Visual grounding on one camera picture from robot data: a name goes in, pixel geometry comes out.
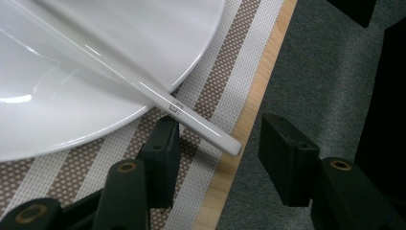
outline brass screw insert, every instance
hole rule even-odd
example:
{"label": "brass screw insert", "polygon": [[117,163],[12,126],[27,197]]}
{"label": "brass screw insert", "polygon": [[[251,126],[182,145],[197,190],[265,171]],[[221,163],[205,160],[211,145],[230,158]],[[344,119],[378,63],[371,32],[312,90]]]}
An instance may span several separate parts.
{"label": "brass screw insert", "polygon": [[333,167],[337,170],[341,170],[341,171],[352,170],[352,166],[349,163],[344,162],[342,160],[332,160],[332,161],[330,161],[330,165],[331,165],[331,167]]}
{"label": "brass screw insert", "polygon": [[20,224],[31,223],[44,216],[47,209],[46,205],[35,203],[19,212],[15,217],[15,221]]}
{"label": "brass screw insert", "polygon": [[119,168],[117,169],[120,173],[129,173],[137,168],[137,165],[132,162],[125,162],[122,163]]}

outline black mount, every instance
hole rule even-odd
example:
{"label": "black mount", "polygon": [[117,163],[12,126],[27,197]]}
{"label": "black mount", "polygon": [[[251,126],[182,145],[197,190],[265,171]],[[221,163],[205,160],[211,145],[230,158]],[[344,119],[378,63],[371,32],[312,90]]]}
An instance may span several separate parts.
{"label": "black mount", "polygon": [[262,115],[259,160],[284,205],[307,207],[312,199],[316,230],[406,229],[404,218],[360,168],[337,157],[321,160],[319,151],[284,118]]}
{"label": "black mount", "polygon": [[179,143],[179,124],[163,117],[137,159],[110,168],[103,189],[63,209],[53,198],[28,201],[7,213],[0,229],[149,229],[149,209],[173,204]]}

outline gray carpet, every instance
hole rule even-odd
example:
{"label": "gray carpet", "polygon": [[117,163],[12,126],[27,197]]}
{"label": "gray carpet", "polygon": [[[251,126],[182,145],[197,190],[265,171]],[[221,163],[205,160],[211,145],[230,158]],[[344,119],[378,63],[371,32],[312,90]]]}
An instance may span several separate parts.
{"label": "gray carpet", "polygon": [[286,118],[321,158],[352,161],[384,30],[404,16],[404,0],[377,0],[365,29],[325,0],[298,2],[217,229],[313,229],[309,208],[282,206],[257,158],[260,114]]}

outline striped placemat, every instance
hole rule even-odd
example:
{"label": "striped placemat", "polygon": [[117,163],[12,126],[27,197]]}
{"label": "striped placemat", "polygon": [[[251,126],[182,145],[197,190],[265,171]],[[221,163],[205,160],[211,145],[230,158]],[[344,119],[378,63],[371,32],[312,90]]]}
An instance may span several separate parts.
{"label": "striped placemat", "polygon": [[[250,90],[259,59],[283,0],[229,0],[214,40],[173,95],[231,132]],[[33,198],[67,206],[102,188],[109,168],[134,158],[156,121],[142,118],[91,143],[59,153],[0,163],[0,216]],[[191,229],[221,152],[181,126],[181,165],[171,210],[151,210],[151,229]]]}

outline wooden table edge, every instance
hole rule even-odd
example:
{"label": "wooden table edge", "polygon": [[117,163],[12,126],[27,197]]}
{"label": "wooden table edge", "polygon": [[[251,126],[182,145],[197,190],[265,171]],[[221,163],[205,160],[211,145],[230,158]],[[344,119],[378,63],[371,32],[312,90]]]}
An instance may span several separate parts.
{"label": "wooden table edge", "polygon": [[[259,61],[249,95],[233,129],[232,135],[241,142],[243,150],[256,120],[260,103],[270,80],[296,3],[297,0],[284,0]],[[211,184],[194,220],[193,229],[216,228],[241,157],[242,154],[238,157],[222,154]]]}

